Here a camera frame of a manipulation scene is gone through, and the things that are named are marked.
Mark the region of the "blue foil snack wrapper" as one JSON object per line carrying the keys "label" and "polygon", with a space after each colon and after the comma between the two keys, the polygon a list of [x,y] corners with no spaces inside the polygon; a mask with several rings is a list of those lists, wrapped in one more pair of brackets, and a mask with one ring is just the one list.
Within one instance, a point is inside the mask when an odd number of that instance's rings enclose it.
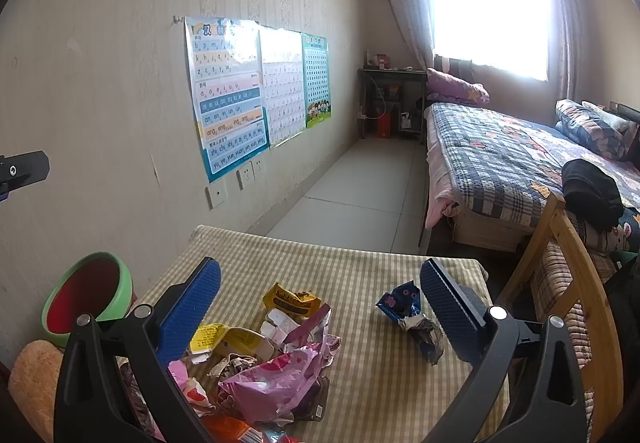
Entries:
{"label": "blue foil snack wrapper", "polygon": [[442,330],[422,311],[421,290],[414,281],[397,286],[376,306],[413,340],[427,363],[435,366],[444,353]]}

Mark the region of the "orange plastic bag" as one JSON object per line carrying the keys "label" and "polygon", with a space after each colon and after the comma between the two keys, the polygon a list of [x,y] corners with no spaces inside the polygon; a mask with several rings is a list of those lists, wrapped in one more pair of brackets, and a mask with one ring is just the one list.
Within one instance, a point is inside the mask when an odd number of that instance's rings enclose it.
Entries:
{"label": "orange plastic bag", "polygon": [[203,416],[201,423],[219,443],[264,443],[262,433],[244,421],[225,415]]}

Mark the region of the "yellow paper packet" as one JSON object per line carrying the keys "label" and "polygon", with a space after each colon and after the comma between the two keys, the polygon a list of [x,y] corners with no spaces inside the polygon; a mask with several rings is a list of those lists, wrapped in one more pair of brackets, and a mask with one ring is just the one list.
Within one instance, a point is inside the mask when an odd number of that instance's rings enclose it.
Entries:
{"label": "yellow paper packet", "polygon": [[191,355],[216,353],[228,355],[259,356],[263,348],[270,348],[268,340],[260,333],[242,328],[229,327],[224,324],[213,323],[201,325],[195,331],[188,350]]}

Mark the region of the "pink snack bag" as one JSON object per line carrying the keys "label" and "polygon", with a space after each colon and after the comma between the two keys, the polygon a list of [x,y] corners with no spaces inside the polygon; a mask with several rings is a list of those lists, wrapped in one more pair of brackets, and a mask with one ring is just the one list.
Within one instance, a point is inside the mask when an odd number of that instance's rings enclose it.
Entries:
{"label": "pink snack bag", "polygon": [[288,333],[285,351],[219,383],[248,423],[290,423],[293,411],[331,366],[341,339],[329,334],[331,307],[322,304]]}

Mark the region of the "yellow brown snack wrapper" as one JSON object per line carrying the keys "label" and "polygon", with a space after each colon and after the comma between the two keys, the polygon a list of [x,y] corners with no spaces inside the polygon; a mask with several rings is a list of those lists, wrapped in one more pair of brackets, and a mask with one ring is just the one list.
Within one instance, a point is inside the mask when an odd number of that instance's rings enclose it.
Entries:
{"label": "yellow brown snack wrapper", "polygon": [[310,316],[316,314],[322,301],[307,291],[293,293],[282,287],[279,283],[275,283],[262,297],[262,303],[265,308],[270,311],[277,309],[292,319],[309,319]]}

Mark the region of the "white pink paper scrap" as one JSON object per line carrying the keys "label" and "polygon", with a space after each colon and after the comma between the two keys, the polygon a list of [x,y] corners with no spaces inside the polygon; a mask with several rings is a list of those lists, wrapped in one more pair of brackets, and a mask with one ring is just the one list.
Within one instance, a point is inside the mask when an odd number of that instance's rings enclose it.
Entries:
{"label": "white pink paper scrap", "polygon": [[266,313],[260,326],[260,334],[274,347],[282,348],[286,337],[298,327],[299,325],[288,314],[278,309],[271,309]]}

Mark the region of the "green red trash bin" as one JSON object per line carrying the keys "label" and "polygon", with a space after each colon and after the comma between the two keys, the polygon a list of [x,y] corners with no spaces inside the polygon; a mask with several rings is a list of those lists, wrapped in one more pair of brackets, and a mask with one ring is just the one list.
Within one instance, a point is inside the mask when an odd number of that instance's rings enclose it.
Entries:
{"label": "green red trash bin", "polygon": [[136,300],[124,261],[110,252],[90,253],[66,271],[43,305],[44,337],[64,348],[80,315],[92,315],[99,322],[121,319]]}

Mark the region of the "orange plush towel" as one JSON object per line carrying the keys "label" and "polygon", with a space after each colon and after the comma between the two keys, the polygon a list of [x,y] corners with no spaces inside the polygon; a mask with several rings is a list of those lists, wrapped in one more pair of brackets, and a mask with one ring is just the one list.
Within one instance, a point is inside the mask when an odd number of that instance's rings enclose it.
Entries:
{"label": "orange plush towel", "polygon": [[53,441],[56,385],[63,353],[51,342],[35,340],[15,359],[9,377],[9,393],[35,433]]}

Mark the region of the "wooden chair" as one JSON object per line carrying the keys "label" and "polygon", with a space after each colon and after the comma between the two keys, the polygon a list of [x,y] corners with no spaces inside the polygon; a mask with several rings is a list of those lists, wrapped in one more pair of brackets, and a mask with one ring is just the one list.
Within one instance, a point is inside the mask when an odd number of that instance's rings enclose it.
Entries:
{"label": "wooden chair", "polygon": [[510,309],[534,275],[536,264],[553,241],[563,253],[572,281],[552,304],[550,313],[564,319],[582,307],[591,359],[580,368],[582,386],[593,393],[589,440],[597,442],[614,423],[624,403],[622,354],[610,302],[590,255],[565,212],[565,201],[550,194],[532,239],[497,302]]}

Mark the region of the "beige checkered table cloth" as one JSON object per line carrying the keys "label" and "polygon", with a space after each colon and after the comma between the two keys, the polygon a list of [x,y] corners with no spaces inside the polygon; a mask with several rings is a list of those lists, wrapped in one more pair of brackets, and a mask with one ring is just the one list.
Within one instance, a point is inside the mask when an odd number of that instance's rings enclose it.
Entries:
{"label": "beige checkered table cloth", "polygon": [[412,339],[376,306],[384,293],[417,281],[421,255],[369,252],[281,241],[198,226],[186,250],[141,293],[153,304],[184,281],[201,259],[221,268],[221,287],[208,323],[257,329],[262,298],[274,285],[309,291],[332,309],[330,331],[341,348],[326,373],[326,411],[320,421],[286,427],[303,442],[420,442],[446,411],[471,367],[446,345],[427,363]]}

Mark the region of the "bed with plaid quilt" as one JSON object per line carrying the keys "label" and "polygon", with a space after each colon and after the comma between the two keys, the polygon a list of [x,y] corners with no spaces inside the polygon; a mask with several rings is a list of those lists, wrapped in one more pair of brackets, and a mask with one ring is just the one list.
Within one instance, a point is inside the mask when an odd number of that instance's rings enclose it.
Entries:
{"label": "bed with plaid quilt", "polygon": [[533,234],[548,197],[562,190],[562,168],[591,162],[615,181],[625,208],[612,231],[574,224],[585,244],[606,253],[639,247],[639,171],[606,160],[558,130],[486,108],[434,103],[425,113],[428,201],[425,225],[452,222],[459,244],[513,252]]}

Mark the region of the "black clothing on bed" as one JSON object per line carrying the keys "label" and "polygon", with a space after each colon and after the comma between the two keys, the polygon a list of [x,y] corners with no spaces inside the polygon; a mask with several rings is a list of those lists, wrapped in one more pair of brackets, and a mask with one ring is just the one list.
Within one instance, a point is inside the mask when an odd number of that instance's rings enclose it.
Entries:
{"label": "black clothing on bed", "polygon": [[612,177],[584,159],[567,161],[561,173],[563,198],[568,210],[599,233],[618,225],[625,207]]}

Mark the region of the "blue plaid pillow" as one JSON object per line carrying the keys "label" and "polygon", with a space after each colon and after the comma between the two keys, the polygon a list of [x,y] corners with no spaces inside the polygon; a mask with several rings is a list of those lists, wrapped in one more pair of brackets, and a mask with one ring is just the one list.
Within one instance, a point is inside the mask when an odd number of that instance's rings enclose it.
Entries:
{"label": "blue plaid pillow", "polygon": [[574,143],[604,159],[624,160],[638,132],[638,124],[590,102],[561,99],[555,104],[555,129]]}

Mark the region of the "red container on floor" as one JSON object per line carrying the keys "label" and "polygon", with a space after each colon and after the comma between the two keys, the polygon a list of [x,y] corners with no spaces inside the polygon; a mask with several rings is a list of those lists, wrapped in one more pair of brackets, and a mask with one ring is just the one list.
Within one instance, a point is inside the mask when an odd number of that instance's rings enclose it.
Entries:
{"label": "red container on floor", "polygon": [[392,115],[386,112],[376,120],[376,136],[389,140],[392,137]]}

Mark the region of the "purple pillow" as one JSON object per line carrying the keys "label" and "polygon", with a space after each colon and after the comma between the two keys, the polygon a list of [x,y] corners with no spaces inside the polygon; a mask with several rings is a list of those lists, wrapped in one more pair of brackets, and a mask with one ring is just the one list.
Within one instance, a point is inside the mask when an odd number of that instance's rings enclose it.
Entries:
{"label": "purple pillow", "polygon": [[438,103],[486,106],[490,96],[484,86],[433,68],[427,69],[427,98]]}

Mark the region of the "dark metal shelf table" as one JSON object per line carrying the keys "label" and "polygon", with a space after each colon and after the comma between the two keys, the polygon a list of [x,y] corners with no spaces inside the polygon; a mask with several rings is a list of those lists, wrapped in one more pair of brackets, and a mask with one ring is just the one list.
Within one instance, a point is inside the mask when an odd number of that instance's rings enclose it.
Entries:
{"label": "dark metal shelf table", "polygon": [[381,114],[392,115],[392,136],[413,136],[424,143],[427,72],[420,69],[360,68],[358,136],[376,133]]}

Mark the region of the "white wall switch plate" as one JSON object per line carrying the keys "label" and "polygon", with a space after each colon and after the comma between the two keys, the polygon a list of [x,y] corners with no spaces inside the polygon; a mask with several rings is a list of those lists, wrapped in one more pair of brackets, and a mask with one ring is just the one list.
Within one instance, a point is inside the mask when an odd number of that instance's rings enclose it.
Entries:
{"label": "white wall switch plate", "polygon": [[205,187],[205,196],[210,210],[219,207],[221,203],[224,203],[228,199],[226,182],[220,178],[213,183],[209,183]]}

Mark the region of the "white wall socket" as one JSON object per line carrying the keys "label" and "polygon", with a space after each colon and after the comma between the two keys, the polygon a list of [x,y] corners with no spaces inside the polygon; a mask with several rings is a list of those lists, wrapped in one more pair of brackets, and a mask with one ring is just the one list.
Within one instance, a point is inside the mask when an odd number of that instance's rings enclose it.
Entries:
{"label": "white wall socket", "polygon": [[236,175],[238,176],[240,189],[247,189],[248,186],[255,182],[253,163],[250,161],[244,163],[243,166],[240,166],[238,171],[236,171]]}

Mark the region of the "blue pinyin wall poster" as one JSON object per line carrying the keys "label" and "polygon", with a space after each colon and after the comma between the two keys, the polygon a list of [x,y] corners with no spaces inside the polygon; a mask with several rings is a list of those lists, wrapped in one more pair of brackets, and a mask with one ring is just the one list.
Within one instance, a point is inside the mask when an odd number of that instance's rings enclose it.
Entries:
{"label": "blue pinyin wall poster", "polygon": [[209,182],[269,147],[259,28],[251,20],[184,21],[191,98]]}

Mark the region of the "white chart wall poster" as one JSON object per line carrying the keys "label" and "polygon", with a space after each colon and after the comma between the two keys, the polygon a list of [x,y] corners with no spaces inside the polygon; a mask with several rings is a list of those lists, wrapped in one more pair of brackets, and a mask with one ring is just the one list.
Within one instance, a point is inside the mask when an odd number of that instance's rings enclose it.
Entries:
{"label": "white chart wall poster", "polygon": [[269,143],[278,146],[306,128],[302,35],[286,29],[259,29],[262,103]]}

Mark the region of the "green number wall poster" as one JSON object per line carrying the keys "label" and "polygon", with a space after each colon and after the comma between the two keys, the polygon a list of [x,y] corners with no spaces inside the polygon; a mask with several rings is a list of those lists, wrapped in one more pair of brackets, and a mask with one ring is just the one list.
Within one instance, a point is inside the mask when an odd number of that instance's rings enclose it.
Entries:
{"label": "green number wall poster", "polygon": [[303,34],[303,79],[306,127],[331,117],[328,41],[323,36]]}

